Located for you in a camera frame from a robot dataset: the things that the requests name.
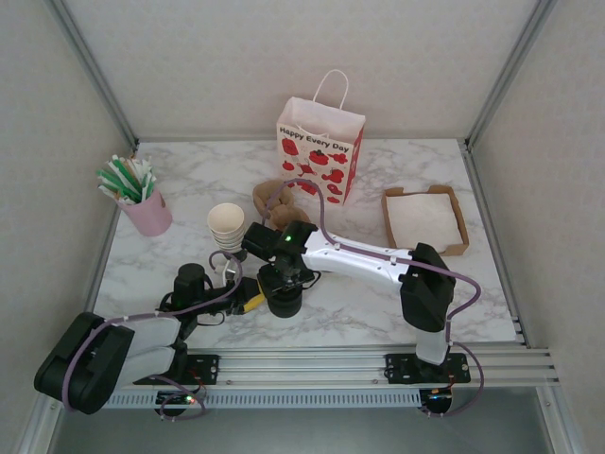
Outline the white red printed paper bag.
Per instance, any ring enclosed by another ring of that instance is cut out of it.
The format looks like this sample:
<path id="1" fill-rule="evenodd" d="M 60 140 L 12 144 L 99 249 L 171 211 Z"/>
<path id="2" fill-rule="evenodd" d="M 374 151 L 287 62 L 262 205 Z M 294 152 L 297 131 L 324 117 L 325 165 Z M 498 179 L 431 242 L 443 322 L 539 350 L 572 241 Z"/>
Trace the white red printed paper bag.
<path id="1" fill-rule="evenodd" d="M 339 103 L 320 103 L 320 90 L 310 99 L 291 97 L 277 119 L 277 150 L 283 179 L 298 178 L 293 186 L 342 205 L 354 182 L 366 117 L 344 109 L 349 80 L 339 69 L 324 79 L 332 75 L 344 80 Z"/>

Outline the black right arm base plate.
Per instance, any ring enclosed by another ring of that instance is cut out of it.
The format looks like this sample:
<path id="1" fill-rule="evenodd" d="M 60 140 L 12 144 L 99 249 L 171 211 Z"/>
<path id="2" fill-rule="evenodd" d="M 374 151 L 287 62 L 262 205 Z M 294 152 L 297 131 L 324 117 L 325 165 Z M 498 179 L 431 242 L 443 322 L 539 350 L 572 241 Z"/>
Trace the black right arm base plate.
<path id="1" fill-rule="evenodd" d="M 440 365 L 422 361 L 415 354 L 388 354 L 385 360 L 384 376 L 389 384 L 466 384 L 471 381 L 467 357 L 461 353 L 447 354 Z"/>

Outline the white wrapped straw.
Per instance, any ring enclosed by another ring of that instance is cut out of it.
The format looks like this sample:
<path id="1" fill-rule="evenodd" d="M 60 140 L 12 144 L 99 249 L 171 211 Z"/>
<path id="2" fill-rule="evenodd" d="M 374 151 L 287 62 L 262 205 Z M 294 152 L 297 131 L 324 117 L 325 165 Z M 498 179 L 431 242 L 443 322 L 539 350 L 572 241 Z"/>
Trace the white wrapped straw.
<path id="1" fill-rule="evenodd" d="M 108 162 L 108 166 L 114 172 L 114 174 L 117 176 L 117 178 L 120 180 L 120 182 L 125 187 L 127 187 L 128 189 L 130 189 L 130 190 L 133 191 L 132 187 L 129 185 L 129 181 L 120 172 L 119 165 L 117 164 L 119 160 L 121 160 L 121 159 L 117 155 L 113 155 L 112 158 L 111 158 L 111 160 Z"/>
<path id="2" fill-rule="evenodd" d="M 135 159 L 133 164 L 139 184 L 146 188 L 152 179 L 152 165 L 145 159 Z"/>
<path id="3" fill-rule="evenodd" d="M 118 203 L 121 203 L 124 205 L 128 205 L 131 203 L 131 199 L 128 198 L 127 196 L 123 196 L 120 191 L 111 190 L 109 187 L 105 186 L 104 184 L 100 184 L 97 188 L 104 195 L 106 195 L 107 197 L 109 197 L 110 199 L 113 199 L 114 201 L 116 201 Z"/>

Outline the aluminium frame post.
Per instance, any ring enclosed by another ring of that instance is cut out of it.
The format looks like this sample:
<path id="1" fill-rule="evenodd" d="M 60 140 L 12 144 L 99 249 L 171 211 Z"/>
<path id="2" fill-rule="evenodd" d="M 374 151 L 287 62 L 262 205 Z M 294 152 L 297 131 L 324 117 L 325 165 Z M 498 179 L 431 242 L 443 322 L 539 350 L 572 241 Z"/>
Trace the aluminium frame post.
<path id="1" fill-rule="evenodd" d="M 81 32 L 73 13 L 69 9 L 66 0 L 42 1 L 55 18 L 60 31 L 63 33 L 66 41 L 77 57 L 88 80 L 99 95 L 112 122 L 125 139 L 129 148 L 133 152 L 136 152 L 139 148 L 140 141 L 120 107 L 117 98 L 98 65 L 89 45 L 86 43 L 84 35 Z"/>
<path id="2" fill-rule="evenodd" d="M 478 144 L 490 125 L 529 51 L 542 31 L 548 16 L 557 3 L 558 0 L 536 0 L 469 133 L 464 139 L 465 147 L 469 152 Z"/>

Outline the stack of black cup lids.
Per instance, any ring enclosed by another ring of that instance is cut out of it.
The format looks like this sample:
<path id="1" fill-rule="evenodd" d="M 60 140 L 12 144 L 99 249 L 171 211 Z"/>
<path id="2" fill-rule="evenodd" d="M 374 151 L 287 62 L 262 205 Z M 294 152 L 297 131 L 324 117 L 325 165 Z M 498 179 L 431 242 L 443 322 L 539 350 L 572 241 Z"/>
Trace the stack of black cup lids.
<path id="1" fill-rule="evenodd" d="M 267 297 L 269 311 L 279 318 L 291 318 L 302 307 L 303 287 L 279 289 Z"/>

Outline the stack of paper cups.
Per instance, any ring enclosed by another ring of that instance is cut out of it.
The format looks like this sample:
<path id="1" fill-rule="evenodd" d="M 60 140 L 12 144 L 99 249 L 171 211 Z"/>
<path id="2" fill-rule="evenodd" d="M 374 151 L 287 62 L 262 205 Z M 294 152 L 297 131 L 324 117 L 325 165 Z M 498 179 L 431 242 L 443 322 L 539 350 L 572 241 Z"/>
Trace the stack of paper cups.
<path id="1" fill-rule="evenodd" d="M 222 252 L 231 253 L 240 261 L 247 253 L 242 248 L 246 233 L 245 213 L 234 203 L 221 203 L 213 207 L 207 216 L 212 237 Z"/>

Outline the stack of brown pulp carriers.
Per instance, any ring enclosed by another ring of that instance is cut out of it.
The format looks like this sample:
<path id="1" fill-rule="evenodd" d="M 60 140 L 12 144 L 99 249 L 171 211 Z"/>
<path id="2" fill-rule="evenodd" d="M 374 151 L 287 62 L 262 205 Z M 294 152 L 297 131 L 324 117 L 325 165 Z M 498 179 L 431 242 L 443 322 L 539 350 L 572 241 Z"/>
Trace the stack of brown pulp carriers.
<path id="1" fill-rule="evenodd" d="M 280 180 L 269 180 L 253 188 L 252 200 L 261 217 L 270 228 L 283 231 L 292 221 L 309 222 L 310 218 L 295 204 L 294 195 L 289 186 L 281 189 L 273 199 L 272 195 L 283 183 Z"/>

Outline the white napkin stack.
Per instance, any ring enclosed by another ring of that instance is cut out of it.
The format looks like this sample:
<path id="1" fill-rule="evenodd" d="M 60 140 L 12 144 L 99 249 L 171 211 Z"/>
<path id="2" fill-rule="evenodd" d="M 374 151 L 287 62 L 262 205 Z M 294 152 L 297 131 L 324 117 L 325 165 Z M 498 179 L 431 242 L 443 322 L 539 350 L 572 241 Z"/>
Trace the white napkin stack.
<path id="1" fill-rule="evenodd" d="M 414 194 L 387 197 L 389 226 L 398 249 L 414 249 L 418 243 L 443 253 L 462 243 L 450 197 L 441 194 Z"/>

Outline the pink straw holder cup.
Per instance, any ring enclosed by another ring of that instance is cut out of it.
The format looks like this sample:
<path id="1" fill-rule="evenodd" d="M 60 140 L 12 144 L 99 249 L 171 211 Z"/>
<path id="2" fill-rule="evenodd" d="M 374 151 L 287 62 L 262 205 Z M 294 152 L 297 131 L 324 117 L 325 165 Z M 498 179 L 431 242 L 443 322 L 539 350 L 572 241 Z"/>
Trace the pink straw holder cup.
<path id="1" fill-rule="evenodd" d="M 171 226 L 173 218 L 159 189 L 148 199 L 134 205 L 117 203 L 137 231 L 143 236 L 159 236 Z"/>

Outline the small black circuit board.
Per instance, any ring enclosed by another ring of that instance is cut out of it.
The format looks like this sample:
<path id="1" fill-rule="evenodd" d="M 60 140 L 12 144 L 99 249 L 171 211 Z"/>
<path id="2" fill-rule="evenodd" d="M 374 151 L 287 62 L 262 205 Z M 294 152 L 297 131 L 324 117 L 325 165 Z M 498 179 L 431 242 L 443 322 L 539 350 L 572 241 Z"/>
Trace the small black circuit board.
<path id="1" fill-rule="evenodd" d="M 164 407 L 165 417 L 179 417 L 195 404 L 196 401 L 186 393 L 159 391 L 156 394 L 154 410 L 160 414 L 161 407 Z"/>
<path id="2" fill-rule="evenodd" d="M 450 388 L 420 390 L 422 413 L 428 417 L 443 417 L 451 408 L 453 394 Z"/>

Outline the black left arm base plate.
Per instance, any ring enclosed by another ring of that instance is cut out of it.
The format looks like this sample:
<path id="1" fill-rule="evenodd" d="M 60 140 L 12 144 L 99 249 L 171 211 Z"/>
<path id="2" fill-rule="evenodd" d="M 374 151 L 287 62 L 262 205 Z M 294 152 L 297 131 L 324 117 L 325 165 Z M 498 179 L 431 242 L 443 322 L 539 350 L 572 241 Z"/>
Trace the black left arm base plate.
<path id="1" fill-rule="evenodd" d="M 219 355 L 177 355 L 161 376 L 181 385 L 216 385 L 219 360 Z"/>

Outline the aluminium mounting rail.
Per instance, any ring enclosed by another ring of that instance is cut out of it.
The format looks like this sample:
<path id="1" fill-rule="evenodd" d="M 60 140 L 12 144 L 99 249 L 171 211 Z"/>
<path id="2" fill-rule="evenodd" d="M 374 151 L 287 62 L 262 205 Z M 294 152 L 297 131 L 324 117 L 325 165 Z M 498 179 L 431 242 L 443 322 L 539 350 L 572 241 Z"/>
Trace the aluminium mounting rail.
<path id="1" fill-rule="evenodd" d="M 542 387 L 559 384 L 554 360 L 546 349 L 518 343 L 471 344 L 479 364 L 469 359 L 471 381 L 483 370 L 488 387 Z M 197 355 L 219 355 L 216 389 L 371 389 L 386 388 L 385 356 L 411 354 L 409 345 L 198 349 Z"/>

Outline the brown cardboard tray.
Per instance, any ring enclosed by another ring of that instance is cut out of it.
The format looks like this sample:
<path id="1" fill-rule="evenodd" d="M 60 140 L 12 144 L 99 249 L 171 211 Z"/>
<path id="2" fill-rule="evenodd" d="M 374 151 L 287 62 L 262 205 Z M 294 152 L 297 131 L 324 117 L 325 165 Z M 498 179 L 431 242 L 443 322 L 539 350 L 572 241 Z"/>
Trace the brown cardboard tray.
<path id="1" fill-rule="evenodd" d="M 470 240 L 464 220 L 464 216 L 462 214 L 458 198 L 451 186 L 442 185 L 442 184 L 433 184 L 429 186 L 424 192 L 406 192 L 403 187 L 394 187 L 390 189 L 386 189 L 382 196 L 382 209 L 385 220 L 385 227 L 387 232 L 388 243 L 391 248 L 398 249 L 394 242 L 392 232 L 389 226 L 389 215 L 387 212 L 387 197 L 399 197 L 399 196 L 407 196 L 414 194 L 441 194 L 446 193 L 449 195 L 453 210 L 455 212 L 458 228 L 462 237 L 462 243 L 458 245 L 449 246 L 443 253 L 438 253 L 441 256 L 460 256 L 463 255 L 469 247 Z"/>

